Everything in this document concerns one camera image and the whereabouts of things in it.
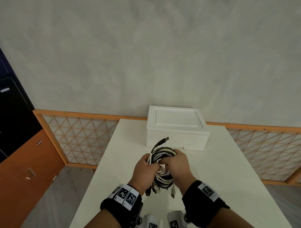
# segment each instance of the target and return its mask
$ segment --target hand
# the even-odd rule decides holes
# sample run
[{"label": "hand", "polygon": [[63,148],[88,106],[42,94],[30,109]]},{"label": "hand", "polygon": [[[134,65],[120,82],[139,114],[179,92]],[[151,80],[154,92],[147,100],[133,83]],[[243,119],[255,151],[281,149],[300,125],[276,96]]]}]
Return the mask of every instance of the hand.
[{"label": "hand", "polygon": [[155,162],[153,164],[148,164],[145,160],[148,159],[150,154],[145,154],[142,158],[137,162],[132,179],[128,183],[134,187],[142,196],[145,191],[152,185],[155,174],[158,172],[160,165]]},{"label": "hand", "polygon": [[165,164],[165,169],[168,169],[175,181],[175,185],[184,195],[190,185],[197,179],[192,175],[189,167],[189,162],[186,154],[175,149],[176,156],[165,157],[159,161],[159,164]]}]

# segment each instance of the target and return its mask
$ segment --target wall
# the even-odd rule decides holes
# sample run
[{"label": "wall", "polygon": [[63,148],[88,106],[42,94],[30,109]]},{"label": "wall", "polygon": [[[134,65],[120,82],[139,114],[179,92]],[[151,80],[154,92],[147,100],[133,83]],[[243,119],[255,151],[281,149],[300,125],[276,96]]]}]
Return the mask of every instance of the wall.
[{"label": "wall", "polygon": [[299,0],[0,0],[0,47],[38,109],[301,127]]}]

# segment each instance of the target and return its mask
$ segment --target white table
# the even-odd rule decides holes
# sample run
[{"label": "white table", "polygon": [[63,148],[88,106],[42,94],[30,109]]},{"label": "white table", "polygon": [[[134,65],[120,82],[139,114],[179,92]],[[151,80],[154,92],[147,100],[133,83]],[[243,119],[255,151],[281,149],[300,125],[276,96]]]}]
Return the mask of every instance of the white table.
[{"label": "white table", "polygon": [[[99,212],[102,200],[116,186],[130,180],[137,161],[152,149],[146,147],[146,124],[143,120],[120,120],[70,228],[83,228]],[[193,175],[213,187],[232,210],[255,228],[291,228],[226,128],[208,128],[210,137],[204,151],[180,149],[186,153]],[[174,199],[170,190],[142,197],[141,215],[158,216],[160,228],[168,227],[167,213],[185,211],[179,189]]]}]

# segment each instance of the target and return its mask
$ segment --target foam box lid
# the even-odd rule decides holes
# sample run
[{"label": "foam box lid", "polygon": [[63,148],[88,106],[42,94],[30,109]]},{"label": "foam box lid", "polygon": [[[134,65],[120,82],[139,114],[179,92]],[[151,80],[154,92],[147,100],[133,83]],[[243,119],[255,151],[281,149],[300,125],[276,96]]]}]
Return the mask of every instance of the foam box lid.
[{"label": "foam box lid", "polygon": [[210,134],[199,109],[162,106],[150,106],[147,130],[181,134]]}]

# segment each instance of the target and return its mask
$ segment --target left hand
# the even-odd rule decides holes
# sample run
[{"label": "left hand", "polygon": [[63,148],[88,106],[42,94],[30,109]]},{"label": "left hand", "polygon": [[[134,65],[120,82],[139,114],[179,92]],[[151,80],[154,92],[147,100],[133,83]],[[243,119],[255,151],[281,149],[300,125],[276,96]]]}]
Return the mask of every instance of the left hand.
[{"label": "left hand", "polygon": [[153,164],[148,164],[145,160],[148,159],[150,154],[145,154],[137,162],[132,179],[128,183],[133,186],[142,196],[145,191],[152,185],[155,174],[158,172],[160,165],[155,162]]}]

